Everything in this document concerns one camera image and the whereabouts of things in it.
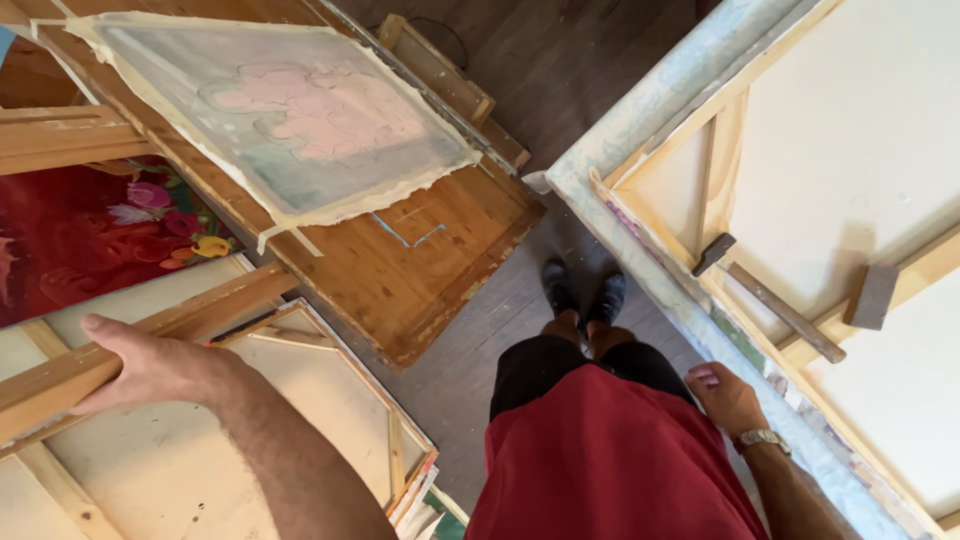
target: hand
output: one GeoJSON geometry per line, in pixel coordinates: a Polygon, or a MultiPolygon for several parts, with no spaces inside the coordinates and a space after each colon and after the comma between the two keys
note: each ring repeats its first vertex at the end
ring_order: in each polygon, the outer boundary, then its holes
{"type": "Polygon", "coordinates": [[[684,380],[707,417],[730,438],[770,428],[752,386],[720,362],[694,366],[684,380]]]}
{"type": "Polygon", "coordinates": [[[86,315],[81,326],[90,339],[120,356],[123,371],[71,408],[71,414],[163,402],[215,407],[242,388],[243,380],[258,375],[226,349],[154,337],[100,315],[86,315]]]}

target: foot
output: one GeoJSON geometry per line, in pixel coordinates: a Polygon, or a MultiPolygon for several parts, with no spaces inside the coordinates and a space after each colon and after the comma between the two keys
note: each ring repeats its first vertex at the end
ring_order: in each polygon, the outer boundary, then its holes
{"type": "Polygon", "coordinates": [[[593,295],[593,302],[584,318],[584,328],[590,321],[613,324],[613,319],[623,309],[627,297],[627,280],[619,270],[609,274],[600,284],[600,290],[593,295]]]}
{"type": "Polygon", "coordinates": [[[543,284],[543,294],[553,309],[554,318],[568,309],[579,309],[580,303],[573,291],[573,282],[562,259],[551,258],[543,264],[540,269],[540,282],[543,284]]]}

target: canvas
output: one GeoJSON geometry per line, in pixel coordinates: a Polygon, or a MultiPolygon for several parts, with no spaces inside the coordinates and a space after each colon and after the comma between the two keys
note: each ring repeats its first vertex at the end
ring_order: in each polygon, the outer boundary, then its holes
{"type": "Polygon", "coordinates": [[[0,176],[0,328],[241,249],[158,156],[0,176]]]}
{"type": "Polygon", "coordinates": [[[330,28],[104,13],[68,30],[281,229],[386,208],[480,159],[373,52],[330,28]]]}

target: hairy arm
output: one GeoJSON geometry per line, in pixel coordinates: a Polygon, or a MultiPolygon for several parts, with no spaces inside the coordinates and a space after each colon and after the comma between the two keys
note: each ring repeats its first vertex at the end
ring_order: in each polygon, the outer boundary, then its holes
{"type": "Polygon", "coordinates": [[[209,408],[250,465],[284,540],[396,540],[347,461],[240,356],[88,315],[84,330],[124,362],[120,376],[71,412],[172,401],[209,408]]]}
{"type": "MultiPolygon", "coordinates": [[[[730,438],[749,430],[768,430],[756,392],[719,362],[692,368],[685,378],[707,417],[730,438]]],[[[756,443],[743,458],[754,474],[773,540],[842,539],[827,510],[804,484],[800,470],[780,447],[756,443]]]]}

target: flower painting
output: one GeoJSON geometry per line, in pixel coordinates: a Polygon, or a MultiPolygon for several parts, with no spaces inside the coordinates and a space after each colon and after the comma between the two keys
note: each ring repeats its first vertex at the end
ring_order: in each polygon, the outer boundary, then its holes
{"type": "Polygon", "coordinates": [[[241,249],[158,156],[0,176],[0,328],[241,249]]]}

